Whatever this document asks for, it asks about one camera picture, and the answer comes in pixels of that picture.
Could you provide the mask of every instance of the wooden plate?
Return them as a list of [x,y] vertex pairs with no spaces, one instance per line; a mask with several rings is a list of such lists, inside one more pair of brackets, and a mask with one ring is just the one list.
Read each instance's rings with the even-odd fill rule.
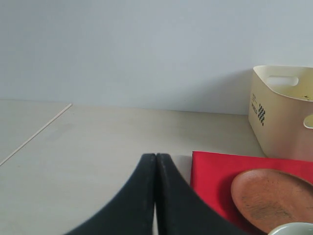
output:
[[313,185],[279,170],[242,172],[232,182],[231,196],[239,212],[265,233],[291,222],[313,223]]

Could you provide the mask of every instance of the white wall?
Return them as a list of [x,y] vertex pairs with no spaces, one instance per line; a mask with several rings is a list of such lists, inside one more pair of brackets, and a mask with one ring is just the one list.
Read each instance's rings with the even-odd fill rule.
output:
[[1,0],[0,98],[247,113],[251,68],[313,66],[309,0]]

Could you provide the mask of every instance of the white tabletop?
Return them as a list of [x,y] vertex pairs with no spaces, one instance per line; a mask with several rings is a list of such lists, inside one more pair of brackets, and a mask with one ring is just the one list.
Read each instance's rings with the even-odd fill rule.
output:
[[68,104],[0,100],[0,165]]
[[72,106],[0,168],[0,234],[57,235],[103,207],[143,153],[263,156],[246,116]]

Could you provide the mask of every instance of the checkered pattern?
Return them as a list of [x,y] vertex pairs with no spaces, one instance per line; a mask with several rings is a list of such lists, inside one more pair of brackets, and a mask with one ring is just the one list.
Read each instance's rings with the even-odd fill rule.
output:
[[265,110],[264,110],[264,108],[263,108],[263,106],[261,104],[259,105],[258,118],[259,118],[260,122],[262,123],[262,126],[264,126]]

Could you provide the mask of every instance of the storage box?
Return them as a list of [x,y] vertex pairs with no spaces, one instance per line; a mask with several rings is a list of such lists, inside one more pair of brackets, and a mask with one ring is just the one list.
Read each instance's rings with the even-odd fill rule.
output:
[[268,157],[313,161],[313,68],[254,67],[249,122]]

